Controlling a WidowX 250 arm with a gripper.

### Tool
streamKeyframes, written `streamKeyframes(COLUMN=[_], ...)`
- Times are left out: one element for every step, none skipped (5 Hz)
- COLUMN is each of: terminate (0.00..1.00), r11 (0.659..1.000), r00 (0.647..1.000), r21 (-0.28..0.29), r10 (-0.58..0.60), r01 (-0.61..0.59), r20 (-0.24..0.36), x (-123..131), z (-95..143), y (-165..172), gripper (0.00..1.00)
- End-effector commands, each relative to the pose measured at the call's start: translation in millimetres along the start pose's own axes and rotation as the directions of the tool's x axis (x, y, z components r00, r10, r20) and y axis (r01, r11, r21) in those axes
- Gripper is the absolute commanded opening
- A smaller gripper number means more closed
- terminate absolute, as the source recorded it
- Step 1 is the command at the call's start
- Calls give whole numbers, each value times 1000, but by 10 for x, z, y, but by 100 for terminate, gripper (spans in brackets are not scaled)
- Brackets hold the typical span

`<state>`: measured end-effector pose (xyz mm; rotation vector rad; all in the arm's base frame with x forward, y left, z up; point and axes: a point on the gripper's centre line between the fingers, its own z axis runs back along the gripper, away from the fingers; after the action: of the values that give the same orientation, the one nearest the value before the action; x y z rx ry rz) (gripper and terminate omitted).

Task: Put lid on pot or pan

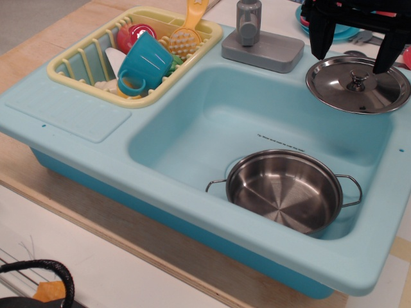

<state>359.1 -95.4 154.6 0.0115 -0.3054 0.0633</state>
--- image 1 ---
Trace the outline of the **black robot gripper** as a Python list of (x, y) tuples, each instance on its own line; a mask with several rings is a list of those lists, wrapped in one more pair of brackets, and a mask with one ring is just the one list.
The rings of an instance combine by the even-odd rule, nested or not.
[(337, 24), (386, 33), (374, 74), (387, 72), (404, 46), (410, 44), (410, 1), (305, 1), (302, 16), (310, 24), (311, 53), (318, 60), (329, 51)]

